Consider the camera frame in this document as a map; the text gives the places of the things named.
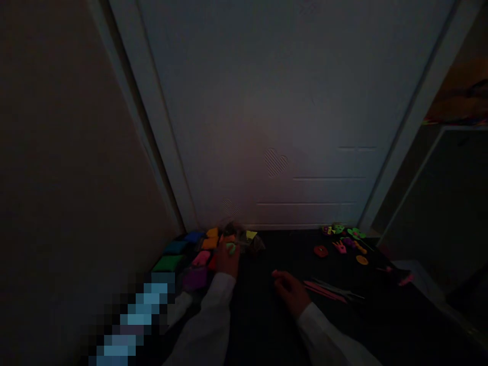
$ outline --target beige wall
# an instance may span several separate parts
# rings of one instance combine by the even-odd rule
[[[70,362],[178,233],[87,3],[0,7],[0,363]]]

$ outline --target purple clay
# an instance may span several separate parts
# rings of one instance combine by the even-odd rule
[[[345,245],[348,245],[348,246],[350,246],[350,247],[353,247],[353,248],[355,248],[355,247],[356,247],[356,244],[354,243],[354,241],[353,241],[351,238],[345,237],[344,239],[342,239],[342,242],[343,242]]]

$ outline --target pink stick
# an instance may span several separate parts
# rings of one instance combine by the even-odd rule
[[[314,289],[313,287],[310,287],[310,286],[305,286],[305,288],[306,288],[306,289],[309,289],[310,291],[316,292],[316,293],[318,293],[319,295],[322,295],[322,296],[328,297],[328,298],[329,298],[329,299],[331,299],[331,300],[337,300],[336,298],[334,298],[334,297],[332,297],[332,296],[329,296],[329,295],[327,295],[327,294],[325,294],[325,293],[322,293],[322,292],[320,292],[320,291],[318,291],[318,290]]]
[[[324,289],[323,287],[320,287],[319,285],[314,284],[313,282],[304,281],[304,283],[307,286],[312,287],[313,289],[315,289],[317,291],[320,291],[320,293],[327,294],[328,296],[333,297],[336,300],[342,301],[343,303],[347,303],[346,299],[343,296],[334,294],[333,292],[330,292],[330,291]]]

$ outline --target orange clay piece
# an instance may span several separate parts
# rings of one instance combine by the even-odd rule
[[[356,260],[361,263],[362,265],[367,265],[368,264],[368,260],[363,257],[363,256],[356,256]]]
[[[360,246],[357,241],[354,241],[354,244],[356,244],[356,248],[358,248],[361,253],[366,254],[368,252],[366,249]]]

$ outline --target left hand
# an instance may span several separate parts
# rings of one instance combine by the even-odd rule
[[[235,246],[235,252],[233,255],[229,254],[232,248],[227,249],[225,240],[220,240],[219,246],[217,248],[217,272],[227,273],[235,279],[237,279],[237,272],[239,270],[239,257],[240,257],[240,246]]]

